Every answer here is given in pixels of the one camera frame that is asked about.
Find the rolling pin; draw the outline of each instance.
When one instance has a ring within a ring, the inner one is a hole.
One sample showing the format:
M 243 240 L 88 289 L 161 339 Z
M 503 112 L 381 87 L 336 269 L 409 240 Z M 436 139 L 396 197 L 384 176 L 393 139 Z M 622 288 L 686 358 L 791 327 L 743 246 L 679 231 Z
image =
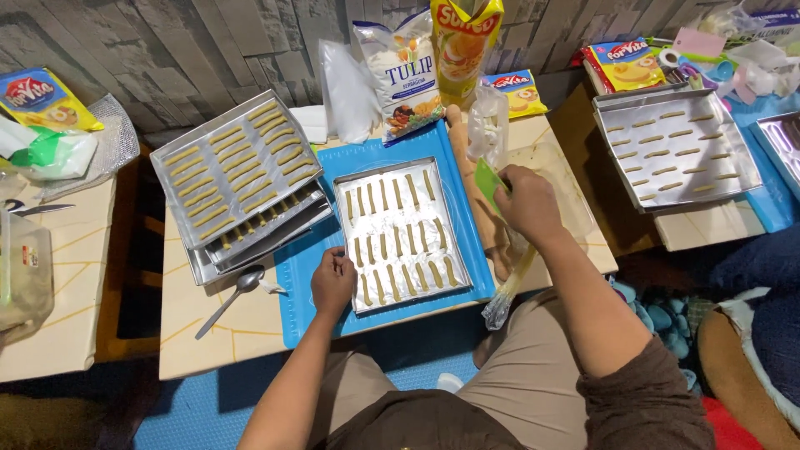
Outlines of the rolling pin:
M 461 109 L 456 105 L 450 105 L 447 107 L 445 115 L 447 123 L 450 124 L 450 131 L 447 132 L 450 137 L 450 146 L 453 147 L 453 155 L 458 165 L 458 171 L 461 173 L 464 191 L 470 201 L 470 209 L 478 229 L 478 236 L 481 238 L 483 253 L 494 263 L 494 276 L 505 282 L 510 275 L 510 267 L 512 267 L 511 260 L 505 252 L 506 247 L 509 246 L 505 224 L 486 201 L 478 186 L 475 185 L 475 163 L 466 157 L 469 139 L 466 137 L 466 124 L 462 122 Z

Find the metal spoon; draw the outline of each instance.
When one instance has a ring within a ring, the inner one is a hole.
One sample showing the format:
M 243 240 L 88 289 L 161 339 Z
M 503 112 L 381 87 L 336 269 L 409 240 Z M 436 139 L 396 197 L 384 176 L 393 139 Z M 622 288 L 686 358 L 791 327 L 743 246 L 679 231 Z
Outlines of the metal spoon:
M 230 296 L 225 303 L 222 304 L 221 307 L 213 314 L 211 317 L 203 324 L 198 334 L 194 335 L 196 340 L 199 340 L 203 337 L 210 329 L 217 323 L 217 320 L 222 316 L 222 313 L 225 312 L 226 309 L 236 300 L 236 297 L 239 297 L 239 294 L 243 292 L 250 292 L 254 290 L 258 286 L 258 281 L 264 278 L 264 266 L 261 264 L 256 264 L 254 266 L 250 266 L 247 269 L 243 270 L 241 274 L 239 274 L 239 278 L 236 280 L 236 292 Z

